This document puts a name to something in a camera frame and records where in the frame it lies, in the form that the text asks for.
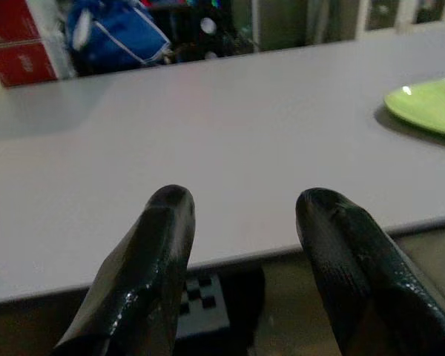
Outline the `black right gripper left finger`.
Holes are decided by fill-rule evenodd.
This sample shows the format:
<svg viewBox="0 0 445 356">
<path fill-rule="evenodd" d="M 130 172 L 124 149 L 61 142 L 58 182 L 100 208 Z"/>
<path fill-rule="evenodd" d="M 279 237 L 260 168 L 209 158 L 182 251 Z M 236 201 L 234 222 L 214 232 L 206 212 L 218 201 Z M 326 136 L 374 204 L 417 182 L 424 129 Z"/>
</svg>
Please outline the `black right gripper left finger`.
<svg viewBox="0 0 445 356">
<path fill-rule="evenodd" d="M 101 264 L 52 355 L 171 355 L 195 225 L 187 188 L 157 190 Z"/>
</svg>

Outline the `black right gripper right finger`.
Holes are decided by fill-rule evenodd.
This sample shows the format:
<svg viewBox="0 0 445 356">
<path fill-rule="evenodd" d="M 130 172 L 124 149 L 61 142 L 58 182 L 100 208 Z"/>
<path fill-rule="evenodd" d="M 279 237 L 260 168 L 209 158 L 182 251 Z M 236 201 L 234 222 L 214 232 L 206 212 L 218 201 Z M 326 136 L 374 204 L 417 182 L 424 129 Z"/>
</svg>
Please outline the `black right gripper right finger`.
<svg viewBox="0 0 445 356">
<path fill-rule="evenodd" d="M 445 297 L 364 208 L 310 188 L 295 211 L 343 355 L 445 355 Z"/>
</svg>

